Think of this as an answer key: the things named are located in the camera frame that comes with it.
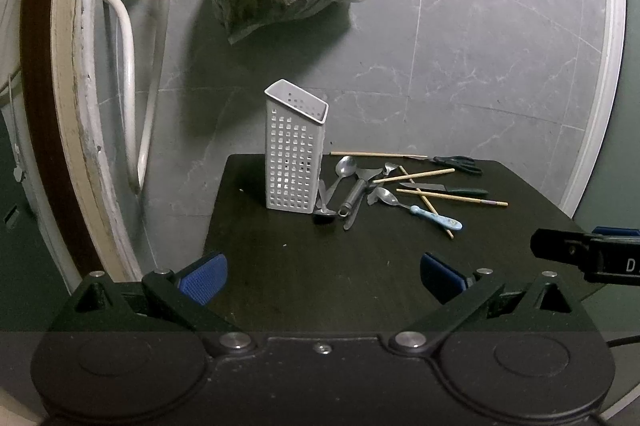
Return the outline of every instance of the table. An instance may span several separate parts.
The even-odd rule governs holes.
[[[322,159],[327,186],[336,178],[339,159]],[[364,168],[384,162],[358,158]],[[409,173],[439,169],[411,159],[396,162]],[[428,251],[456,258],[470,270],[492,268],[513,281],[532,281],[554,270],[579,298],[599,289],[585,282],[577,268],[539,260],[529,250],[537,228],[579,231],[578,226],[502,164],[478,164],[484,170],[480,178],[456,172],[427,181],[485,188],[492,199],[510,206],[431,199],[439,213],[465,226],[451,240],[436,224],[402,208],[367,206],[366,201],[347,232],[341,221],[318,226],[311,215],[267,210],[264,156],[231,155],[205,248],[226,255],[228,282],[209,307],[247,331],[393,332],[440,306],[420,283],[420,257]],[[354,182],[340,183],[330,207],[337,209]],[[422,205],[414,196],[399,199]]]

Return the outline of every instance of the utensil holder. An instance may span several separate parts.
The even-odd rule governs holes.
[[[329,105],[287,80],[267,88],[267,208],[312,213]]]

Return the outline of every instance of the wooden chopstick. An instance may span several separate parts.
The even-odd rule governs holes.
[[[410,153],[378,153],[369,151],[332,151],[331,155],[351,155],[353,157],[415,157],[420,159],[428,159],[427,155],[412,155]]]
[[[406,172],[406,170],[404,169],[404,167],[403,167],[403,166],[400,166],[400,171],[401,171],[402,173],[404,173],[405,175],[408,175],[408,173]],[[413,179],[410,179],[410,181],[411,181],[411,184],[415,184],[415,181],[414,181]],[[433,213],[434,215],[437,215],[437,214],[438,214],[438,212],[436,211],[436,208],[434,208],[434,207],[433,207],[433,205],[429,202],[429,199],[428,199],[427,197],[425,197],[425,196],[421,196],[420,198],[422,199],[422,202],[424,202],[424,203],[427,205],[427,207],[429,208],[429,210],[430,210],[430,212],[431,212],[431,213]],[[445,232],[449,235],[449,238],[450,238],[451,240],[453,240],[453,233],[452,233],[449,229],[445,229],[445,228],[443,228],[443,229],[444,229],[444,230],[445,230]]]
[[[446,170],[436,170],[436,171],[425,171],[423,173],[413,173],[411,175],[402,175],[401,177],[390,177],[388,179],[379,179],[377,181],[373,181],[374,184],[382,184],[386,182],[396,182],[396,181],[405,181],[411,179],[420,179],[422,177],[433,177],[435,175],[444,175],[445,173],[453,173],[455,169],[448,168]]]
[[[469,197],[457,197],[456,195],[445,195],[444,193],[431,193],[424,191],[412,191],[412,190],[396,190],[398,193],[406,193],[408,195],[427,195],[428,197],[434,197],[435,199],[447,199],[447,200],[460,200],[461,202],[472,202],[474,204],[484,204],[486,206],[501,206],[503,208],[508,207],[508,202],[497,202],[496,200],[484,200],[484,199],[471,199]]]

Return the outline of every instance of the silver bolt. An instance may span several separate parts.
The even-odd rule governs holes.
[[[240,350],[251,345],[251,337],[244,332],[228,332],[220,336],[220,345],[229,350]]]
[[[327,354],[330,354],[333,349],[331,348],[331,345],[327,345],[326,343],[316,343],[314,345],[314,350],[318,354],[326,356]]]
[[[427,338],[420,332],[406,330],[396,335],[396,343],[404,348],[420,348],[427,342]]]

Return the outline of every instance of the scissors handle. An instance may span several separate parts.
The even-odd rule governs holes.
[[[482,175],[482,169],[476,165],[476,161],[471,157],[454,155],[453,157],[434,157],[431,161],[434,164],[455,168],[458,171],[469,173],[471,175]]]

